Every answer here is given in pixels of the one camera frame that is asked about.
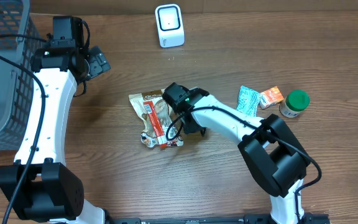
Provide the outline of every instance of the blue packet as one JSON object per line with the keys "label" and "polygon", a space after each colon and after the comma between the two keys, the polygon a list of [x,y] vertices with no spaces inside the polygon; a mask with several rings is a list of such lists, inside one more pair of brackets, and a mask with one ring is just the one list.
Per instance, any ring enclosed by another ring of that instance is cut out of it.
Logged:
{"label": "blue packet", "polygon": [[260,93],[245,86],[241,86],[236,110],[247,116],[256,117],[259,101]]}

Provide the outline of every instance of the gray plastic basket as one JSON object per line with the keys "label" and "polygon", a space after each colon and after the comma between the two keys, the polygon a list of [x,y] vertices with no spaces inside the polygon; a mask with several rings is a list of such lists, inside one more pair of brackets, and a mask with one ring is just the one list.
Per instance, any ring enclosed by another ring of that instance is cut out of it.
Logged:
{"label": "gray plastic basket", "polygon": [[[0,34],[39,37],[29,16],[29,0],[0,1]],[[0,55],[30,69],[30,58],[41,42],[23,38],[0,39]],[[19,149],[33,94],[33,80],[18,68],[0,60],[0,150]]]}

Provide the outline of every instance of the orange packet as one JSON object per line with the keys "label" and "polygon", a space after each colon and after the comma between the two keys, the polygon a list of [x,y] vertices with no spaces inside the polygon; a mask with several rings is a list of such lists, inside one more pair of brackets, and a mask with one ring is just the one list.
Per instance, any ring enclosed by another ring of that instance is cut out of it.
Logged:
{"label": "orange packet", "polygon": [[262,109],[266,109],[269,106],[276,105],[283,100],[283,95],[280,93],[280,90],[278,90],[277,86],[275,86],[260,93],[259,105]]}

